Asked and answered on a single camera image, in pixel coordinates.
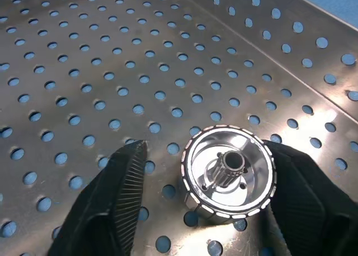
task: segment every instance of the metal part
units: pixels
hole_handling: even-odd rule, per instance
[[[17,226],[12,237],[0,238],[0,252],[44,255],[80,192],[69,187],[70,180],[80,176],[83,188],[117,147],[146,139],[148,166],[155,169],[146,173],[143,206],[149,217],[138,223],[132,254],[161,255],[156,240],[163,235],[171,241],[170,255],[205,255],[209,240],[220,242],[226,256],[257,254],[266,244],[257,216],[247,218],[245,231],[233,225],[188,227],[183,221],[187,207],[176,186],[180,152],[193,127],[213,123],[238,125],[306,152],[358,201],[358,108],[348,98],[349,91],[358,91],[358,79],[356,63],[345,65],[341,59],[358,57],[357,31],[302,0],[260,2],[0,0],[0,227],[10,221]],[[230,6],[235,16],[229,15]],[[280,10],[279,19],[272,18],[273,8]],[[247,18],[252,27],[245,25]],[[294,22],[303,25],[302,33],[294,32]],[[270,40],[262,37],[264,30]],[[325,49],[315,44],[319,37],[328,40]],[[134,39],[142,42],[136,45]],[[291,53],[282,52],[283,44]],[[181,54],[188,59],[179,59]],[[59,61],[62,55],[68,60]],[[214,57],[221,62],[212,63]],[[304,58],[312,61],[311,68],[302,66]],[[135,67],[127,68],[130,61]],[[162,64],[169,66],[167,72],[160,70]],[[326,83],[326,74],[336,81]],[[63,97],[67,104],[56,105]],[[35,112],[40,119],[35,121],[36,113],[30,121]],[[150,127],[154,123],[160,124],[159,132]],[[326,123],[335,132],[326,130]],[[54,135],[46,142],[42,136],[48,131]],[[90,134],[95,143],[85,146]],[[179,152],[170,154],[167,147],[173,143]],[[23,157],[13,160],[17,149],[23,149]],[[55,162],[59,153],[67,155],[63,164]],[[37,179],[26,184],[24,177],[32,172]],[[177,189],[173,198],[162,194],[168,184]],[[37,203],[44,197],[51,207],[40,212]]]
[[[220,223],[258,213],[269,204],[276,188],[270,154],[247,130],[224,125],[203,129],[183,152],[187,206]]]

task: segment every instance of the clutch drum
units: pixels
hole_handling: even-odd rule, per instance
[[[187,206],[217,224],[260,212],[276,189],[270,150],[236,126],[211,126],[193,136],[182,155],[181,173]]]

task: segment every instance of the perforated metal tray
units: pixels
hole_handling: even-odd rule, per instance
[[[181,152],[215,124],[308,153],[358,201],[357,31],[303,0],[258,2],[0,0],[0,254],[44,255],[81,188],[136,139],[149,217],[133,255],[168,240],[167,255],[269,252],[262,215],[183,220]]]

